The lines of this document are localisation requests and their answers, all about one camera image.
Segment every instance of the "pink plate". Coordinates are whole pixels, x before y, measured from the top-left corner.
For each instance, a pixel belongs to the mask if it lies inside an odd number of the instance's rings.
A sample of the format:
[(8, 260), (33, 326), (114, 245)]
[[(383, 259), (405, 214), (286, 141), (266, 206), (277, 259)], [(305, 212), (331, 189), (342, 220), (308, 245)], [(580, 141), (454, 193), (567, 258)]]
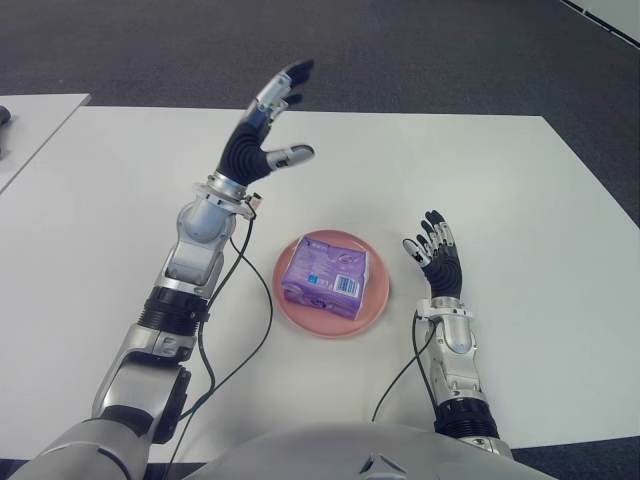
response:
[(362, 307), (354, 320), (334, 315), (326, 310), (306, 307), (285, 300), (282, 290), (282, 277), (289, 266), (298, 239), (284, 249), (273, 269), (273, 289), (282, 313), (296, 325), (305, 330), (327, 338), (340, 338), (355, 335), (371, 325), (382, 313), (389, 298), (389, 273), (380, 255), (368, 243), (350, 233), (339, 230), (317, 230), (307, 236), (330, 243), (337, 247), (351, 248), (369, 252), (369, 280), (364, 291)]

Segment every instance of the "floor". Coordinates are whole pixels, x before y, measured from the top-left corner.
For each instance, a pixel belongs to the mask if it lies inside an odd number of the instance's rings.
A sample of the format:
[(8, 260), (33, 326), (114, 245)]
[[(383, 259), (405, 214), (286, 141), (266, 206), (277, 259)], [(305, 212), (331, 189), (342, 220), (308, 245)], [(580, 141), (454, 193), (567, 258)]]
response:
[[(542, 115), (639, 221), (640, 51), (559, 0), (2, 0), (0, 19), (1, 94), (240, 108), (312, 57), (300, 109)], [(628, 479), (639, 451), (636, 438), (516, 458)]]

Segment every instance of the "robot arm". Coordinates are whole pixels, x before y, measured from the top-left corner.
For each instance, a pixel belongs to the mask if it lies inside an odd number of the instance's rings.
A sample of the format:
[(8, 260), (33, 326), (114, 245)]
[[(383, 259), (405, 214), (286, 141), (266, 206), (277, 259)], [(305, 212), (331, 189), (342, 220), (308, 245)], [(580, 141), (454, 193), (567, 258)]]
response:
[(215, 173), (195, 187), (195, 200), (177, 220), (178, 240), (131, 325), (93, 402), (91, 418), (63, 434), (12, 477), (26, 479), (141, 479), (152, 443), (171, 439), (191, 374), (198, 325), (208, 319), (222, 270), (223, 249), (236, 215), (253, 221), (258, 195), (247, 186), (271, 171), (310, 159), (307, 145), (264, 152), (272, 122), (300, 95), (312, 61), (278, 73), (251, 102), (229, 139)]
[(435, 210), (425, 214), (418, 245), (403, 241), (431, 285), (431, 299), (418, 301), (419, 319), (435, 329), (427, 351), (435, 396), (435, 430), (493, 453), (511, 457), (498, 435), (475, 364), (478, 348), (470, 327), (471, 312), (460, 301), (462, 269), (451, 230)]

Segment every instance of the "black cable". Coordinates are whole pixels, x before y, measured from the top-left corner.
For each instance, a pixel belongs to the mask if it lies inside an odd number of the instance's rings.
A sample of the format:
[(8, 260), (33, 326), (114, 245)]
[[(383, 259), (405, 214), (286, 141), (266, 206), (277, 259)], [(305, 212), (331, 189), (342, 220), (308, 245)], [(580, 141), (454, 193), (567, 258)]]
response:
[[(247, 231), (247, 238), (250, 236), (250, 230)], [(260, 280), (260, 283), (262, 283), (262, 286), (264, 287), (265, 293), (267, 294), (267, 299), (269, 300), (269, 322), (267, 324), (267, 329), (262, 337), (262, 339), (260, 340), (260, 343), (258, 343), (258, 346), (247, 356), (247, 358), (245, 358), (242, 363), (240, 363), (235, 369), (233, 369), (231, 371), (231, 373), (229, 373), (219, 384), (215, 385), (215, 383), (213, 383), (213, 387), (209, 389), (209, 391), (207, 391), (205, 394), (203, 394), (195, 403), (194, 405), (187, 410), (186, 412), (184, 412), (181, 416), (180, 416), (180, 420), (184, 419), (185, 417), (189, 417), (189, 419), (187, 420), (187, 423), (185, 424), (184, 428), (182, 429), (182, 433), (180, 434), (180, 438), (178, 439), (178, 443), (176, 444), (175, 449), (173, 450), (173, 454), (171, 455), (171, 460), (169, 461), (169, 464), (167, 465), (167, 469), (165, 470), (165, 474), (163, 476), (163, 480), (166, 480), (168, 475), (169, 475), (169, 469), (171, 468), (171, 465), (173, 465), (173, 461), (175, 460), (176, 454), (178, 453), (178, 449), (180, 448), (180, 444), (182, 443), (182, 440), (185, 436), (185, 433), (187, 432), (187, 428), (189, 427), (189, 424), (191, 423), (191, 420), (193, 419), (193, 417), (195, 416), (196, 412), (198, 411), (198, 409), (219, 389), (222, 387), (222, 385), (224, 385), (228, 380), (231, 379), (231, 377), (233, 377), (242, 367), (244, 367), (247, 362), (249, 362), (249, 360), (251, 360), (260, 350), (260, 348), (262, 348), (262, 345), (264, 345), (264, 342), (267, 340), (267, 337), (269, 336), (269, 333), (271, 332), (271, 326), (273, 325), (273, 298), (271, 297), (271, 292), (269, 291), (269, 287), (267, 285), (267, 282), (264, 280), (264, 277), (260, 274), (260, 272), (258, 271), (258, 269), (249, 261), (248, 258), (246, 258), (244, 256), (244, 251), (246, 250), (247, 247), (247, 239), (245, 238), (245, 242), (242, 245), (242, 249), (238, 250), (238, 248), (236, 247), (235, 243), (233, 243), (233, 239), (229, 239), (231, 246), (233, 247), (233, 249), (238, 252), (238, 258), (244, 260), (247, 265), (249, 265), (249, 267), (251, 267), (251, 270), (253, 270), (255, 272), (255, 274), (258, 276), (258, 279)], [(201, 337), (202, 337), (202, 328), (198, 329), (198, 347), (200, 347), (201, 345)], [(205, 367), (206, 365), (210, 364), (208, 362), (206, 353), (204, 353), (204, 349), (201, 352), (202, 356), (203, 356), (203, 362), (205, 362)]]
[[(420, 354), (418, 353), (418, 343), (416, 341), (416, 322), (418, 321), (418, 312), (416, 311), (413, 314), (413, 327), (411, 328), (411, 342), (413, 343), (413, 353), (416, 355), (416, 361), (418, 362), (418, 368), (420, 369), (420, 375), (422, 375), (422, 380), (424, 381), (424, 386), (427, 388), (427, 393), (429, 394), (429, 400), (431, 400), (431, 406), (433, 407), (433, 413), (438, 411), (438, 404), (436, 403), (435, 395), (431, 390), (431, 385), (429, 384), (429, 379), (427, 378), (427, 374), (424, 371), (424, 366), (422, 365), (422, 358), (420, 358)], [(433, 332), (436, 331), (436, 327), (433, 323), (430, 323), (433, 328)]]
[[(227, 282), (231, 278), (231, 275), (233, 275), (233, 272), (235, 272), (236, 268), (238, 267), (238, 264), (240, 263), (240, 260), (242, 260), (243, 258), (244, 252), (247, 250), (247, 247), (249, 245), (249, 240), (251, 240), (251, 232), (253, 231), (253, 222), (256, 219), (256, 212), (249, 203), (247, 203), (247, 206), (251, 209), (251, 212), (253, 212), (253, 218), (249, 220), (249, 228), (247, 229), (247, 234), (245, 235), (244, 242), (242, 244), (242, 250), (238, 251), (238, 249), (234, 245), (233, 248), (236, 250), (236, 252), (238, 252), (238, 257), (233, 262), (233, 265), (231, 265), (231, 268), (229, 269), (225, 277), (222, 279), (222, 282), (220, 282), (220, 285), (218, 286), (218, 288), (216, 288), (216, 290), (213, 292), (213, 295), (207, 302), (207, 308), (209, 310), (211, 309), (211, 306), (213, 305), (214, 300), (218, 298), (218, 295), (220, 294), (220, 291), (222, 290), (222, 288), (227, 284)], [(193, 403), (190, 409), (188, 409), (186, 412), (183, 412), (180, 415), (179, 420), (184, 420), (194, 410), (197, 410), (202, 404), (204, 404), (204, 402), (206, 402), (209, 399), (209, 397), (211, 397), (211, 395), (213, 395), (213, 392), (216, 390), (216, 376), (213, 371), (213, 367), (211, 366), (211, 362), (209, 362), (209, 358), (207, 357), (207, 353), (204, 349), (203, 334), (204, 334), (204, 322), (200, 322), (200, 325), (198, 326), (198, 352), (200, 353), (200, 359), (204, 364), (204, 368), (207, 370), (207, 374), (209, 375), (209, 380), (210, 380), (209, 389), (205, 393), (203, 393)]]
[[(417, 323), (417, 316), (414, 316), (413, 325), (412, 325), (412, 328), (411, 328), (412, 334), (414, 336), (415, 336), (415, 331), (416, 331), (416, 323)], [(409, 360), (407, 362), (407, 364), (404, 367), (402, 367), (402, 370), (400, 370), (398, 375), (396, 375), (396, 377), (393, 379), (391, 384), (387, 387), (385, 392), (382, 394), (382, 396), (380, 397), (380, 400), (378, 401), (378, 404), (376, 405), (376, 409), (373, 412), (373, 416), (371, 417), (371, 422), (372, 423), (376, 421), (376, 417), (378, 416), (378, 411), (380, 410), (380, 407), (382, 407), (382, 402), (384, 402), (384, 399), (387, 397), (387, 395), (389, 394), (389, 392), (391, 391), (393, 386), (398, 382), (398, 380), (400, 380), (400, 377), (402, 377), (404, 372), (407, 371), (407, 369), (411, 366), (411, 364), (413, 362), (415, 362), (418, 358), (420, 358), (420, 355), (422, 355), (422, 352), (424, 352), (427, 349), (427, 347), (429, 346), (429, 343), (431, 342), (431, 339), (433, 338), (433, 335), (435, 333), (436, 333), (436, 329), (435, 329), (435, 325), (433, 325), (432, 330), (431, 330), (431, 334), (429, 335), (429, 338), (427, 338), (427, 342), (424, 344), (424, 347), (422, 347), (420, 350), (418, 350), (416, 352), (416, 354), (413, 356), (413, 358), (411, 358), (411, 360)]]

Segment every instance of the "sanitary pad package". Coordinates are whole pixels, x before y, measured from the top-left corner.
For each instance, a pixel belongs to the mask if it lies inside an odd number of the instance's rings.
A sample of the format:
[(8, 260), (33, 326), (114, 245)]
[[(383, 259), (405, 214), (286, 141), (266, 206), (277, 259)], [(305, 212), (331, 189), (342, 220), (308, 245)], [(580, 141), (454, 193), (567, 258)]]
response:
[(284, 297), (354, 319), (362, 305), (368, 267), (367, 252), (302, 237), (282, 278)]

